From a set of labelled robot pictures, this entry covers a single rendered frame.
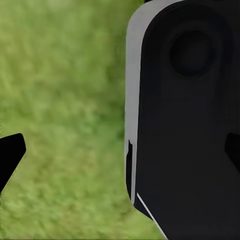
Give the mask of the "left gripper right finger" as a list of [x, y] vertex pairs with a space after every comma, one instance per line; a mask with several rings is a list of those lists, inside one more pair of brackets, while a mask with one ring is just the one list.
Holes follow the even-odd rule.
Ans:
[[228, 133], [224, 151], [240, 173], [240, 135]]

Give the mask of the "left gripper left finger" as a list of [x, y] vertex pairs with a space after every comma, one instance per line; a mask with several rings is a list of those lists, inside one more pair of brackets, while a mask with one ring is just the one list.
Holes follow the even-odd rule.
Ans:
[[0, 138], [0, 193], [25, 153], [22, 133]]

